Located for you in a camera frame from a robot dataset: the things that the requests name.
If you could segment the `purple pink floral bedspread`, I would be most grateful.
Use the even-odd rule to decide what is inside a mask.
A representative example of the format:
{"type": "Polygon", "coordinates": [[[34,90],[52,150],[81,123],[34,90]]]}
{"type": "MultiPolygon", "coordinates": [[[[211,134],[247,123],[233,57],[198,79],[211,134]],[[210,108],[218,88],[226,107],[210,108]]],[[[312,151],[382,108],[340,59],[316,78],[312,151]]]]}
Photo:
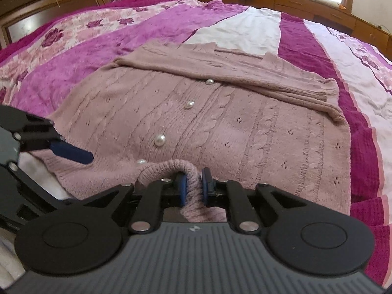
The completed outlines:
{"type": "Polygon", "coordinates": [[[391,61],[219,0],[7,47],[1,292],[390,293],[391,61]]]}

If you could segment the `long low wooden cabinet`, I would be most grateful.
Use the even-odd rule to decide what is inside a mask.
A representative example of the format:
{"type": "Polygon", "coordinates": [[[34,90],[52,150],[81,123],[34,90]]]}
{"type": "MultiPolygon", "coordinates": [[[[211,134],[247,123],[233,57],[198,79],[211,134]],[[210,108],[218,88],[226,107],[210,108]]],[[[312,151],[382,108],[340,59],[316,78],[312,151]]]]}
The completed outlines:
{"type": "Polygon", "coordinates": [[[226,4],[240,4],[256,8],[282,11],[302,19],[321,23],[378,48],[391,59],[391,34],[378,29],[348,11],[336,9],[314,0],[221,0],[226,4]]]}

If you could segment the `dusty pink knit cardigan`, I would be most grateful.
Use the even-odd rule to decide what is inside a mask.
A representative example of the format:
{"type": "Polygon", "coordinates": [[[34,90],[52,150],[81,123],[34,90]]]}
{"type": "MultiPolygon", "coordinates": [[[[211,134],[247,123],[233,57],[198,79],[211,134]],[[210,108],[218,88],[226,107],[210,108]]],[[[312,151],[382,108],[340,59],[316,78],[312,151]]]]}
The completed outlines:
{"type": "Polygon", "coordinates": [[[334,79],[271,53],[149,41],[86,77],[51,116],[92,163],[36,157],[79,199],[182,171],[191,222],[226,218],[203,205],[205,167],[348,214],[350,131],[338,97],[334,79]]]}

